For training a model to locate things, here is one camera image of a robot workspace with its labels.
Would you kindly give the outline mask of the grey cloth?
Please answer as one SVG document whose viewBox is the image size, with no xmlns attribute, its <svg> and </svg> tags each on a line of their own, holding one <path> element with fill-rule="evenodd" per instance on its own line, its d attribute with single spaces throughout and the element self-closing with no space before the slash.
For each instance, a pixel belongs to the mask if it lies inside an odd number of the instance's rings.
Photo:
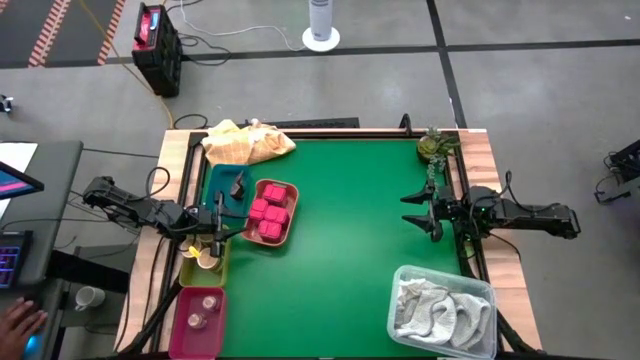
<svg viewBox="0 0 640 360">
<path fill-rule="evenodd" d="M 400 280 L 392 334 L 421 345 L 467 351 L 487 332 L 491 304 L 426 279 Z"/>
</svg>

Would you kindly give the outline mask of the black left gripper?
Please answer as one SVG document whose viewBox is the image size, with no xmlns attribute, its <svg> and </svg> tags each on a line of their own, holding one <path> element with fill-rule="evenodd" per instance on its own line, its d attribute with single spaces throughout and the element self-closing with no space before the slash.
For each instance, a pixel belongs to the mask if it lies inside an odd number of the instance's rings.
<svg viewBox="0 0 640 360">
<path fill-rule="evenodd" d="M 244 228 L 220 229 L 219 217 L 246 219 L 244 210 L 235 211 L 225 204 L 225 196 L 221 191 L 215 193 L 216 210 L 210 210 L 203 205 L 185 208 L 180 215 L 172 220 L 172 239 L 184 240 L 189 235 L 213 235 L 210 245 L 210 255 L 221 258 L 224 256 L 227 241 L 245 231 Z"/>
</svg>

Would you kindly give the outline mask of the pink plastic bin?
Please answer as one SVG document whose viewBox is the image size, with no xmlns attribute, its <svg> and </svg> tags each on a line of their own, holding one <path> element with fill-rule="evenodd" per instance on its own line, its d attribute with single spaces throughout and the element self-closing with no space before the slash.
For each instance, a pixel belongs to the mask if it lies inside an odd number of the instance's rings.
<svg viewBox="0 0 640 360">
<path fill-rule="evenodd" d="M 202 307 L 205 296 L 219 300 L 216 311 Z M 177 298 L 173 327 L 169 341 L 169 357 L 177 360 L 215 360 L 222 350 L 227 312 L 227 296 L 220 287 L 186 287 Z M 207 325 L 194 330 L 187 324 L 192 313 L 203 313 Z"/>
</svg>

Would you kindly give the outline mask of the grey desk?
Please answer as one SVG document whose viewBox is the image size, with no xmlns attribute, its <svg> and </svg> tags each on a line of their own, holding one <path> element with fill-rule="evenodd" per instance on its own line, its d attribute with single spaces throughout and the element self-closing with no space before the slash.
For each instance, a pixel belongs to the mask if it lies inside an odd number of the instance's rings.
<svg viewBox="0 0 640 360">
<path fill-rule="evenodd" d="M 40 143 L 26 174 L 42 182 L 44 190 L 12 199 L 0 219 L 0 226 L 6 225 L 9 231 L 33 232 L 18 286 L 0 290 L 0 311 L 23 296 L 48 313 L 47 322 L 38 333 L 42 336 L 42 348 L 33 360 L 48 360 L 56 341 L 64 282 L 48 278 L 46 273 L 60 225 L 58 220 L 63 217 L 82 148 L 80 141 Z"/>
</svg>

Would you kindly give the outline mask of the yellow checked cloth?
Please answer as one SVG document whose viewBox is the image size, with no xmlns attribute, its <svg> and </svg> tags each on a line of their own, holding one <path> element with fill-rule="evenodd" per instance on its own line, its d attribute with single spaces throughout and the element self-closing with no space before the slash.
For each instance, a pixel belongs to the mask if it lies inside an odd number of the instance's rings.
<svg viewBox="0 0 640 360">
<path fill-rule="evenodd" d="M 252 165 L 296 149 L 295 142 L 284 132 L 258 119 L 252 119 L 244 128 L 230 119 L 224 119 L 207 130 L 207 136 L 201 144 L 211 166 Z"/>
</svg>

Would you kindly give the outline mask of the pink cube top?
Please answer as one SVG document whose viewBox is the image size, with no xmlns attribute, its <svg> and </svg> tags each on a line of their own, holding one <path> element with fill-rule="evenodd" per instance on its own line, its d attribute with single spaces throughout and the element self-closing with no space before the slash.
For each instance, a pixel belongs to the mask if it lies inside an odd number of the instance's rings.
<svg viewBox="0 0 640 360">
<path fill-rule="evenodd" d="M 282 205 L 287 196 L 287 189 L 284 185 L 278 183 L 268 183 L 262 193 L 262 198 L 274 205 Z"/>
</svg>

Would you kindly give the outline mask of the green table mat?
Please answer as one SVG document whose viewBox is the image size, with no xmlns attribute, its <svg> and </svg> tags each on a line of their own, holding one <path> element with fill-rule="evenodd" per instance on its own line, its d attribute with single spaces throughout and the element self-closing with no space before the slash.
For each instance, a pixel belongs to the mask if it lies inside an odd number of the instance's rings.
<svg viewBox="0 0 640 360">
<path fill-rule="evenodd" d="M 450 234 L 433 242 L 408 222 L 404 202 L 425 183 L 409 140 L 301 141 L 254 165 L 299 198 L 286 242 L 231 241 L 225 285 L 225 357 L 413 357 L 386 322 L 395 271 L 414 265 L 458 273 Z"/>
</svg>

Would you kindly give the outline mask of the orange plastic bin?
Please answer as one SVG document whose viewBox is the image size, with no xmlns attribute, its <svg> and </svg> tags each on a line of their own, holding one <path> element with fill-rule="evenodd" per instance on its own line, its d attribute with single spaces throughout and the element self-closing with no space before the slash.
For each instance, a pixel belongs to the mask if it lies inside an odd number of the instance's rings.
<svg viewBox="0 0 640 360">
<path fill-rule="evenodd" d="M 256 221 L 256 220 L 250 219 L 249 218 L 249 212 L 248 212 L 248 218 L 247 218 L 247 220 L 245 222 L 245 231 L 242 232 L 241 235 L 247 241 L 250 241 L 250 242 L 253 242 L 253 243 L 256 243 L 256 244 L 259 244 L 259 245 L 263 245 L 263 246 L 267 246 L 267 247 L 280 247 L 280 246 L 284 245 L 285 242 L 287 241 L 289 231 L 291 230 L 293 219 L 294 219 L 294 214 L 295 214 L 295 211 L 296 211 L 296 206 L 297 206 L 297 202 L 298 202 L 298 198 L 299 198 L 299 192 L 298 192 L 298 189 L 293 184 L 285 183 L 285 182 L 281 182 L 281 181 L 276 181 L 276 180 L 272 180 L 272 179 L 260 179 L 255 184 L 254 199 L 255 198 L 262 198 L 263 190 L 264 190 L 265 186 L 268 183 L 282 184 L 287 189 L 286 200 L 282 205 L 279 205 L 279 207 L 283 207 L 283 208 L 287 209 L 287 211 L 289 213 L 289 223 L 286 224 L 286 225 L 282 225 L 283 233 L 282 233 L 282 237 L 281 237 L 280 241 L 278 243 L 267 243 L 267 242 L 264 242 L 259 237 L 259 234 L 258 234 L 258 225 L 259 225 L 260 221 Z"/>
</svg>

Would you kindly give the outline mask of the long black power strip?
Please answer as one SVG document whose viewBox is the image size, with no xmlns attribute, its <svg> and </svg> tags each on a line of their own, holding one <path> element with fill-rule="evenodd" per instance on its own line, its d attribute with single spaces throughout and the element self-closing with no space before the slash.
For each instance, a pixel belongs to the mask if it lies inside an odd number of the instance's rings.
<svg viewBox="0 0 640 360">
<path fill-rule="evenodd" d="M 327 129 L 327 128 L 359 128 L 358 117 L 307 119 L 289 121 L 271 121 L 266 125 L 276 126 L 279 129 Z"/>
</svg>

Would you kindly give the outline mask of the computer monitor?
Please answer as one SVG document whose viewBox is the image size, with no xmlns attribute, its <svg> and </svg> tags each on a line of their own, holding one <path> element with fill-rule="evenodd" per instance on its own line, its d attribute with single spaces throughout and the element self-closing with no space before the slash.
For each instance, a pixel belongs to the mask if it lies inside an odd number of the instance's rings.
<svg viewBox="0 0 640 360">
<path fill-rule="evenodd" d="M 0 161 L 0 200 L 43 191 L 44 184 Z"/>
</svg>

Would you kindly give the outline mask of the white mug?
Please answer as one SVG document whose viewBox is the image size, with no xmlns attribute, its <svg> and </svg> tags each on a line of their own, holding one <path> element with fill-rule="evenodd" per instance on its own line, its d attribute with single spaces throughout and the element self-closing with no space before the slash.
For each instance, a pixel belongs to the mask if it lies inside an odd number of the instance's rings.
<svg viewBox="0 0 640 360">
<path fill-rule="evenodd" d="M 106 298 L 104 290 L 84 286 L 80 288 L 75 295 L 75 311 L 81 312 L 89 308 L 96 308 L 100 306 Z"/>
</svg>

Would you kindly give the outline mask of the clear plastic container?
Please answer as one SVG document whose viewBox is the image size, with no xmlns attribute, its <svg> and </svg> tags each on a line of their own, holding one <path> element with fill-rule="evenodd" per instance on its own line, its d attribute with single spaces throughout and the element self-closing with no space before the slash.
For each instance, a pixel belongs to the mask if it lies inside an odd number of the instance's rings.
<svg viewBox="0 0 640 360">
<path fill-rule="evenodd" d="M 437 285 L 449 288 L 452 292 L 467 293 L 487 300 L 491 306 L 491 314 L 487 326 L 487 332 L 482 340 L 473 346 L 470 350 L 461 351 L 453 349 L 449 345 L 421 345 L 415 341 L 396 338 L 393 334 L 394 310 L 396 308 L 396 295 L 399 288 L 400 280 L 426 279 Z M 447 357 L 457 357 L 471 360 L 493 360 L 497 354 L 498 335 L 497 335 L 497 307 L 495 304 L 495 291 L 487 282 L 464 277 L 460 275 L 440 272 L 428 268 L 422 268 L 412 265 L 403 265 L 399 267 L 393 278 L 391 288 L 391 299 L 387 320 L 387 333 L 392 340 L 397 343 L 407 345 L 414 348 L 430 351 L 445 355 Z"/>
</svg>

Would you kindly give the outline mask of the person's hand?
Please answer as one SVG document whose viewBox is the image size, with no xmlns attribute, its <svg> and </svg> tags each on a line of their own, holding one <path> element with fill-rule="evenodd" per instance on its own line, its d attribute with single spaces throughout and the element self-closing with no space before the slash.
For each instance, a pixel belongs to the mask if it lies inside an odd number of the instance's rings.
<svg viewBox="0 0 640 360">
<path fill-rule="evenodd" d="M 29 338 L 47 318 L 33 300 L 21 297 L 10 305 L 0 314 L 0 360 L 21 360 Z"/>
</svg>

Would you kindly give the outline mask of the yellow-green plastic bin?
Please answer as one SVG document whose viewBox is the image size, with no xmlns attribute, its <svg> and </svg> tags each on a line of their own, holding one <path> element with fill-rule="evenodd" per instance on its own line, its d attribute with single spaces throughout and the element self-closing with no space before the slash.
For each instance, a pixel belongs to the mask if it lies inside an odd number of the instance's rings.
<svg viewBox="0 0 640 360">
<path fill-rule="evenodd" d="M 217 271 L 207 271 L 201 269 L 196 256 L 193 258 L 183 257 L 180 270 L 179 282 L 183 287 L 224 287 L 229 273 L 229 261 L 231 259 L 231 244 L 227 243 L 222 265 Z"/>
</svg>

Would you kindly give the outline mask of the backlit keyboard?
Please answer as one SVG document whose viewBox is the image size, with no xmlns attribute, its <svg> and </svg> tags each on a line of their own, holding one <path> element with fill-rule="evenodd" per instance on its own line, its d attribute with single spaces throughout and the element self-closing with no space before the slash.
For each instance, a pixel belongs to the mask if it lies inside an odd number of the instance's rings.
<svg viewBox="0 0 640 360">
<path fill-rule="evenodd" d="M 15 287 L 33 241 L 33 232 L 0 231 L 0 289 Z"/>
</svg>

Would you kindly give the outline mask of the white paper sheet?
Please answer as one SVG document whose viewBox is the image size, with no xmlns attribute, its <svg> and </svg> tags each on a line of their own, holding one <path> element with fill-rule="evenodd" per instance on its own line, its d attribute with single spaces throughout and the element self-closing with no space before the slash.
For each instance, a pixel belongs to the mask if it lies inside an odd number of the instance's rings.
<svg viewBox="0 0 640 360">
<path fill-rule="evenodd" d="M 0 143 L 0 162 L 25 172 L 38 147 L 37 143 Z"/>
</svg>

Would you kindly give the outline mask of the potted succulent plant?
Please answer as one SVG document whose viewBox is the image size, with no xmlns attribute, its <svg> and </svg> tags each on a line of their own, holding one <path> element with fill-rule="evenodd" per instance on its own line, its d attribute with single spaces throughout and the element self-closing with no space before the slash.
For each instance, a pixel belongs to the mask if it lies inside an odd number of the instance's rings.
<svg viewBox="0 0 640 360">
<path fill-rule="evenodd" d="M 440 130 L 429 127 L 416 145 L 418 159 L 427 166 L 429 181 L 434 181 L 438 173 L 442 173 L 448 157 L 454 154 L 459 141 Z"/>
</svg>

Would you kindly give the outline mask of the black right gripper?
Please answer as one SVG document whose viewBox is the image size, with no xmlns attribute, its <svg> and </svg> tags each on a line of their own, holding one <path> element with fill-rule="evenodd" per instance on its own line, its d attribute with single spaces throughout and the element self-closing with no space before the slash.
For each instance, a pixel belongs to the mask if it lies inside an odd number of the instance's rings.
<svg viewBox="0 0 640 360">
<path fill-rule="evenodd" d="M 460 232 L 466 235 L 480 235 L 480 220 L 483 210 L 479 200 L 469 194 L 462 199 L 455 199 L 451 194 L 440 192 L 434 198 L 436 186 L 433 179 L 428 179 L 422 189 L 400 199 L 403 203 L 421 205 L 432 201 L 432 215 L 403 215 L 402 219 L 419 227 L 431 237 L 432 242 L 439 242 L 443 235 L 441 222 L 449 221 Z"/>
</svg>

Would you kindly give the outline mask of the white pole base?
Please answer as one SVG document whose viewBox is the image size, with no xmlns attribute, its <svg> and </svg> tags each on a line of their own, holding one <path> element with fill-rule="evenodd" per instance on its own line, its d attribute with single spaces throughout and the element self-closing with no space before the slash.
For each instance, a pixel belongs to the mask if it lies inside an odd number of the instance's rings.
<svg viewBox="0 0 640 360">
<path fill-rule="evenodd" d="M 309 0 L 310 26 L 303 32 L 302 41 L 313 52 L 329 52 L 340 42 L 340 33 L 333 26 L 333 0 Z"/>
</svg>

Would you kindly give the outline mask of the black computer mouse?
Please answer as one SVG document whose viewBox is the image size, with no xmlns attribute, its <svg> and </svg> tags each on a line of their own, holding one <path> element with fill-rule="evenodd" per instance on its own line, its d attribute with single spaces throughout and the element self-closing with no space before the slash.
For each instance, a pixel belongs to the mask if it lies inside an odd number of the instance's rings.
<svg viewBox="0 0 640 360">
<path fill-rule="evenodd" d="M 33 360 L 42 348 L 42 336 L 40 334 L 31 335 L 25 345 L 21 360 Z"/>
</svg>

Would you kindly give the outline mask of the teal plastic bin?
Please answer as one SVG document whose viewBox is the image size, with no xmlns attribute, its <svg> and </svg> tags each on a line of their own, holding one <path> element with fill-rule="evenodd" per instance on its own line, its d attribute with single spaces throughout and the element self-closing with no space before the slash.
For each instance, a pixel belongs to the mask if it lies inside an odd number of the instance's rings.
<svg viewBox="0 0 640 360">
<path fill-rule="evenodd" d="M 247 186 L 244 199 L 238 201 L 229 195 L 229 190 L 235 176 L 242 170 L 247 173 Z M 216 192 L 221 191 L 225 196 L 225 204 L 230 209 L 235 211 L 244 210 L 246 214 L 248 214 L 248 209 L 253 198 L 253 185 L 254 182 L 248 165 L 215 165 L 211 168 L 206 177 L 206 186 L 204 188 L 205 192 L 202 197 L 202 203 L 206 208 L 215 210 L 216 204 L 214 196 Z"/>
</svg>

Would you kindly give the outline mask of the black crate with red top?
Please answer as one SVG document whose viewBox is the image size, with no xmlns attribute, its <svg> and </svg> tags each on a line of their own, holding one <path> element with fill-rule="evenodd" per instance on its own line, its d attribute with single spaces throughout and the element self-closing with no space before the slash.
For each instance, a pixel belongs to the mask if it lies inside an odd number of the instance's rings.
<svg viewBox="0 0 640 360">
<path fill-rule="evenodd" d="M 182 42 L 163 5 L 141 2 L 132 57 L 155 95 L 177 97 L 180 92 Z"/>
</svg>

